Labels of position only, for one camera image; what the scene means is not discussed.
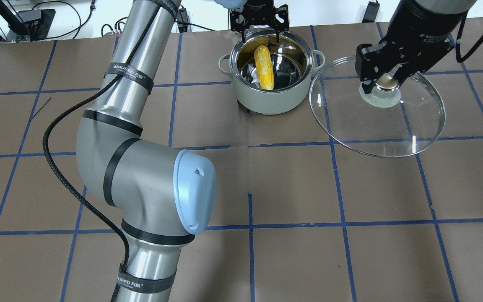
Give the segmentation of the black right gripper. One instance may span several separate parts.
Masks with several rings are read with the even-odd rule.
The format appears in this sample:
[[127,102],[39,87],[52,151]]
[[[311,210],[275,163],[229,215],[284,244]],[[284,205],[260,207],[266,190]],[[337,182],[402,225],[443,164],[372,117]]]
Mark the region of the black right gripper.
[[400,42],[382,39],[379,44],[360,44],[355,53],[355,71],[361,92],[370,94],[383,74],[393,74],[400,88],[408,77],[435,66],[454,49],[449,38],[434,44],[424,38]]

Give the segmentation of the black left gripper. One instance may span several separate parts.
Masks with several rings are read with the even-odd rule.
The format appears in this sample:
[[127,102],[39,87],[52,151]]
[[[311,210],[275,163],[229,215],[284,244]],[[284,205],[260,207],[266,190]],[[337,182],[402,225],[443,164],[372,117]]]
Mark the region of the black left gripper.
[[230,30],[240,34],[247,42],[245,31],[250,26],[267,26],[276,32],[276,43],[280,34],[289,30],[289,6],[275,6],[273,0],[247,0],[239,8],[230,10]]

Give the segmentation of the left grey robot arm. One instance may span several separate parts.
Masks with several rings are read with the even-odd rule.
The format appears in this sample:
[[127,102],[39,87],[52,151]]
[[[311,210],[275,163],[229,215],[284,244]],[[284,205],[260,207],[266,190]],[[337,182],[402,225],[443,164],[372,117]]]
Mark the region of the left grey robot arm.
[[117,302],[167,302],[184,246],[203,232],[216,200],[206,157],[141,138],[140,117],[153,88],[179,0],[135,0],[112,61],[106,92],[87,108],[76,157],[88,193],[123,210],[128,262]]

